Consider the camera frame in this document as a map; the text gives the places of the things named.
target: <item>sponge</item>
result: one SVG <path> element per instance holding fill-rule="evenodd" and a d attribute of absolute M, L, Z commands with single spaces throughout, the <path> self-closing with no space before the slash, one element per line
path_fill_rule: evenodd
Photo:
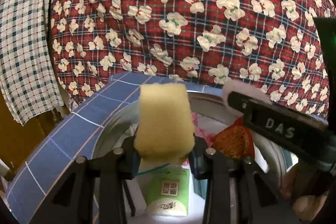
<path fill-rule="evenodd" d="M 145 162 L 182 164 L 194 147 L 194 124 L 183 84 L 140 86 L 134 147 Z"/>

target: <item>metal screw head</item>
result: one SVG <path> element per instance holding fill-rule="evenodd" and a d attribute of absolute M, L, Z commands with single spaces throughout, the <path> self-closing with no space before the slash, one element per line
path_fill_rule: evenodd
<path fill-rule="evenodd" d="M 86 158 L 83 156 L 79 156 L 78 158 L 76 158 L 76 162 L 78 164 L 82 164 L 83 162 L 85 162 Z"/>
<path fill-rule="evenodd" d="M 208 147 L 205 152 L 209 155 L 213 155 L 214 153 L 216 153 L 216 149 L 212 148 L 212 147 Z"/>
<path fill-rule="evenodd" d="M 113 153 L 115 155 L 122 155 L 124 153 L 124 150 L 121 147 L 117 147 L 117 148 L 113 149 Z"/>
<path fill-rule="evenodd" d="M 251 157 L 246 157 L 244 158 L 244 162 L 247 164 L 251 164 L 252 163 L 252 158 Z"/>

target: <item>green tissue pack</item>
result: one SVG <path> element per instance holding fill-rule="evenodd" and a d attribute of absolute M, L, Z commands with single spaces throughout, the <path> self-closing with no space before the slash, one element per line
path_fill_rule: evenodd
<path fill-rule="evenodd" d="M 164 168 L 152 175 L 145 193 L 147 211 L 159 216 L 188 215 L 189 169 Z"/>

